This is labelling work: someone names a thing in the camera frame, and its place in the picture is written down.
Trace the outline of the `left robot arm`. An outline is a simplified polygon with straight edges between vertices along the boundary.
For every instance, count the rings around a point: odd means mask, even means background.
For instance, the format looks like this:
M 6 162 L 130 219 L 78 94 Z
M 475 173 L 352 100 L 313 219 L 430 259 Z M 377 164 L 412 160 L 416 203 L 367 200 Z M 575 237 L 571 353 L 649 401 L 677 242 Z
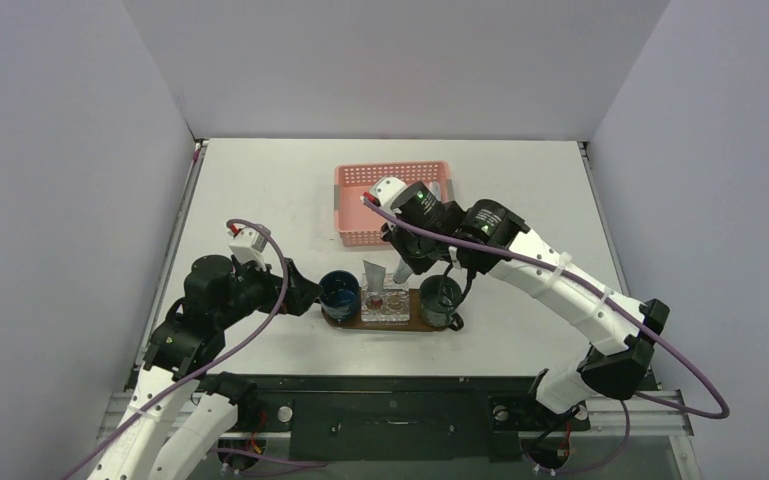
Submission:
M 208 255 L 197 259 L 184 295 L 152 333 L 142 370 L 120 423 L 90 473 L 93 479 L 184 479 L 230 428 L 245 430 L 258 416 L 256 386 L 210 364 L 239 320 L 276 307 L 306 313 L 322 293 L 293 262 L 289 277 L 252 260 Z

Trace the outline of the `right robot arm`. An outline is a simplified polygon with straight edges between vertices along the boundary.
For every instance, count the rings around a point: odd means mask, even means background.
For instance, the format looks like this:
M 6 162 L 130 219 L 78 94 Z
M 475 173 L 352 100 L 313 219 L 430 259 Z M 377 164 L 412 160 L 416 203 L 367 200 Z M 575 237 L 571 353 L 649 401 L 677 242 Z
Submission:
M 381 238 L 412 273 L 446 262 L 468 278 L 489 275 L 539 301 L 587 339 L 585 353 L 539 373 L 523 402 L 532 424 L 548 427 L 594 395 L 628 400 L 637 392 L 654 356 L 653 337 L 669 316 L 663 302 L 641 302 L 596 280 L 495 200 L 463 209 L 439 200 L 421 181 L 385 177 L 362 201 L 385 219 Z

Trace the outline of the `dark blue mug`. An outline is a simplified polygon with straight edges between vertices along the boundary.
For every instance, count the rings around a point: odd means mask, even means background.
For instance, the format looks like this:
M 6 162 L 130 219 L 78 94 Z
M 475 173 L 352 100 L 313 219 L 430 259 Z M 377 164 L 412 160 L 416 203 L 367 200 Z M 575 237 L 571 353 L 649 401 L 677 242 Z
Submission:
M 350 272 L 334 270 L 324 275 L 319 285 L 319 303 L 324 313 L 338 323 L 354 318 L 360 311 L 360 283 Z

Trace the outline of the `dark green mug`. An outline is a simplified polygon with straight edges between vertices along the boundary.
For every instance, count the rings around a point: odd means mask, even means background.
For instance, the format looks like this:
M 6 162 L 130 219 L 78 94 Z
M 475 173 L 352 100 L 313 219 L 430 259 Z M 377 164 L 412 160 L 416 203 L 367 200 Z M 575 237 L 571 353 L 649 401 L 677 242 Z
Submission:
M 460 331 L 464 321 L 458 313 L 464 291 L 452 278 L 433 275 L 419 288 L 420 319 L 428 326 Z

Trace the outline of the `pink perforated plastic basket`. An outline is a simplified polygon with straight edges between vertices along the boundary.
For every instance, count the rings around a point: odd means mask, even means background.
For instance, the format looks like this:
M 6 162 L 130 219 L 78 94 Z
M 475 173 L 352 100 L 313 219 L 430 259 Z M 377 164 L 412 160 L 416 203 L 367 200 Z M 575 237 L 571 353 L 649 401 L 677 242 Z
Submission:
M 334 225 L 345 247 L 385 246 L 380 239 L 384 220 L 362 203 L 362 194 L 382 177 L 394 176 L 408 185 L 422 181 L 443 202 L 454 199 L 447 162 L 391 162 L 340 165 L 335 184 L 341 188 L 341 202 L 334 211 Z

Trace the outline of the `red cap toothpaste tube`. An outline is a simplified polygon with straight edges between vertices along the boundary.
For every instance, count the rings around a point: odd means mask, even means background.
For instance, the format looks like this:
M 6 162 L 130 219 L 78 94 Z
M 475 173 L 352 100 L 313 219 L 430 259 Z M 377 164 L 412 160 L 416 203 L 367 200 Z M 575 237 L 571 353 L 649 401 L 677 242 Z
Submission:
M 386 268 L 369 260 L 363 261 L 366 275 L 366 300 L 368 310 L 380 310 L 384 305 Z

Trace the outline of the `brown oval wooden tray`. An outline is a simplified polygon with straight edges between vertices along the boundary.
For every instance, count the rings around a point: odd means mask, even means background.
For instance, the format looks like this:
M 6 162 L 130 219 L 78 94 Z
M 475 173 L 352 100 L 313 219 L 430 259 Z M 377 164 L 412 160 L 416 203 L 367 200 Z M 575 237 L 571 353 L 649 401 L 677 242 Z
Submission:
M 422 321 L 420 310 L 412 308 L 409 319 L 406 323 L 388 323 L 388 322 L 365 322 L 360 314 L 356 314 L 349 320 L 338 322 L 329 316 L 323 308 L 320 308 L 323 319 L 334 328 L 347 330 L 366 330 L 366 331 L 394 331 L 394 332 L 442 332 L 448 330 L 448 327 L 434 327 Z

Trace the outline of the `dark cap toothpaste tube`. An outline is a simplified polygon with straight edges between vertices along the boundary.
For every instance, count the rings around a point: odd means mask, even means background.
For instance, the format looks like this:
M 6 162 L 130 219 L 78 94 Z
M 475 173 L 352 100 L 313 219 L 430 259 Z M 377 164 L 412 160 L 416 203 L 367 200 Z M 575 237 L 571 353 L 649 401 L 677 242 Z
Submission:
M 393 272 L 393 282 L 395 284 L 405 284 L 412 275 L 412 268 L 406 263 L 405 260 L 400 260 L 398 266 Z

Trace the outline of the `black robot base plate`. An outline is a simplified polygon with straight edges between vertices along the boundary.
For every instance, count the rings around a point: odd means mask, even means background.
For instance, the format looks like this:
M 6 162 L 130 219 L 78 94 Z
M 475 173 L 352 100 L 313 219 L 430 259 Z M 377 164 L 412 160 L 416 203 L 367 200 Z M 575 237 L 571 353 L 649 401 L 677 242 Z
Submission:
M 553 414 L 531 377 L 279 376 L 245 374 L 240 413 L 224 448 L 288 449 L 292 460 L 517 461 L 531 439 L 546 447 L 587 419 Z

